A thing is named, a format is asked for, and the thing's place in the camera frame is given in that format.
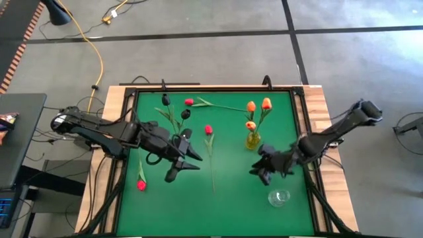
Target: black lamp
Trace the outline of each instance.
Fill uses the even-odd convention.
[[[54,0],[40,0],[48,9],[50,22],[55,26],[61,26],[69,23],[72,19],[66,13],[66,10]]]

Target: wooden table edge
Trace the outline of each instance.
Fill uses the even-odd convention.
[[[264,87],[266,88],[267,85],[169,85],[167,88],[257,88],[257,87]],[[328,113],[328,108],[325,100],[325,95],[323,93],[323,89],[320,85],[274,85],[275,88],[278,87],[303,87],[305,93],[305,100],[307,105],[307,111],[310,117],[310,123],[312,131],[320,132],[323,129],[329,127],[330,123],[330,116]],[[126,85],[126,86],[110,86],[106,98],[106,103],[104,105],[104,111],[102,117],[107,120],[115,120],[121,116],[123,102],[124,102],[124,95],[125,90],[127,88],[142,88],[142,89],[160,89],[161,85]],[[300,119],[300,126],[301,132],[305,133],[305,124],[302,117],[302,108],[299,104],[299,100],[295,99],[297,105],[297,111]],[[330,149],[328,154],[333,157],[334,159],[340,162],[340,156],[337,149]],[[93,157],[91,160],[91,181],[94,181],[95,173],[98,169],[101,159],[104,157],[104,153],[101,150],[96,150],[93,153]],[[98,172],[98,182],[96,186],[96,199],[94,202],[94,215],[101,207],[102,203],[104,202],[106,186],[108,182],[108,177],[110,174],[110,165],[111,160],[106,159],[100,171]],[[115,174],[115,180],[119,177],[120,170],[117,170]],[[356,223],[356,218],[354,215],[354,210],[352,207],[352,203],[350,200],[350,194],[348,192],[348,187],[346,185],[346,179],[344,176],[344,172],[341,168],[337,167],[335,164],[323,160],[321,165],[321,174],[322,180],[325,187],[325,193],[327,196],[327,200],[329,204],[332,206],[334,211],[338,214],[338,216],[344,221],[344,223],[351,229],[357,231],[358,226]],[[86,217],[89,214],[89,186],[85,187],[83,199],[81,202],[81,207],[79,210],[77,224],[75,226],[75,232],[78,232],[81,229],[82,224],[84,223]],[[320,204],[315,199],[315,205],[317,209],[317,217],[319,221],[319,228],[321,231],[326,231],[325,228],[325,220],[323,218],[323,210]],[[116,209],[116,199],[113,204],[109,207],[107,220],[106,220],[106,229],[105,232],[112,231],[112,223],[114,217],[114,210]]]

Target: orange tulip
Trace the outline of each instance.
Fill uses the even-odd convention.
[[[253,131],[256,129],[256,124],[254,122],[247,122],[245,124],[245,126],[247,127],[248,130]]]
[[[262,103],[263,109],[272,109],[272,103],[270,102],[269,98],[264,98]]]
[[[253,101],[247,103],[247,111],[254,112],[256,110],[256,105]]]

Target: wall stripe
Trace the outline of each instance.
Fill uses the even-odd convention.
[[[7,4],[9,4],[9,1],[10,0],[7,0],[7,2],[5,3],[5,6],[0,10],[0,17],[3,14],[3,12],[5,11]],[[25,42],[31,38],[31,35],[34,32],[35,26],[38,22],[38,18],[40,17],[43,8],[44,8],[44,4],[39,3],[36,11],[34,13],[34,16],[32,17],[32,20],[29,23],[28,28],[26,29],[26,32],[23,36],[24,43],[21,44],[18,47],[18,49],[16,50],[16,54],[12,59],[12,62],[9,66],[9,69],[6,72],[5,77],[3,78],[2,81],[0,81],[0,94],[6,93],[7,89],[9,88],[9,85],[11,84],[13,75],[15,74],[15,71],[18,68],[20,59],[22,58],[22,55],[24,54],[24,51],[25,51],[25,48],[26,48]]]
[[[6,11],[7,5],[9,4],[11,0],[6,0],[5,4],[3,5],[3,8],[0,9],[0,17],[3,15],[3,13]]]

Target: table leg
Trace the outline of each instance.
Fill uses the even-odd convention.
[[[38,169],[27,167],[25,165],[20,167],[19,174],[16,179],[16,184],[22,183],[76,196],[82,196],[85,189],[85,184],[82,182],[77,182],[68,178],[62,178],[50,173],[39,171]]]

